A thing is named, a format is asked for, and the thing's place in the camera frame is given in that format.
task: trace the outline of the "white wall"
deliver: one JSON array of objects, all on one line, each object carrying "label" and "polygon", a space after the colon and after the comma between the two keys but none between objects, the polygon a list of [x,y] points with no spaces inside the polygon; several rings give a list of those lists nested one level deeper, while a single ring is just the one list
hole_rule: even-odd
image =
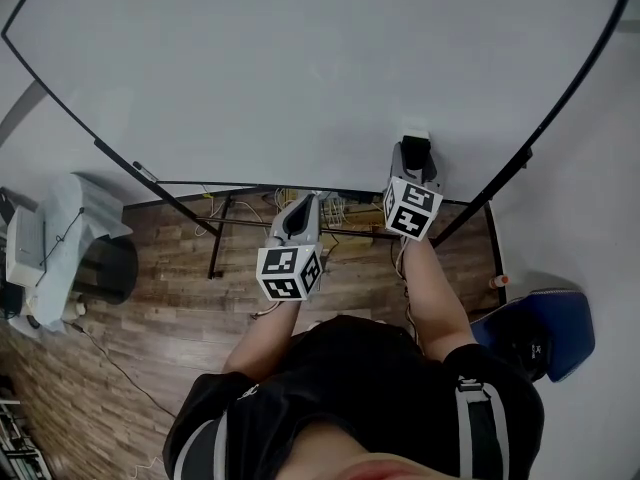
[{"label": "white wall", "polygon": [[[391,145],[418,125],[445,196],[469,200],[565,89],[613,2],[29,0],[9,36],[164,179],[380,190]],[[34,192],[74,168],[147,197],[52,105],[0,150],[0,183]]]},{"label": "white wall", "polygon": [[546,424],[533,479],[627,480],[640,468],[639,188],[640,35],[616,34],[493,203],[509,296],[567,280],[595,326],[574,374],[537,383]]}]

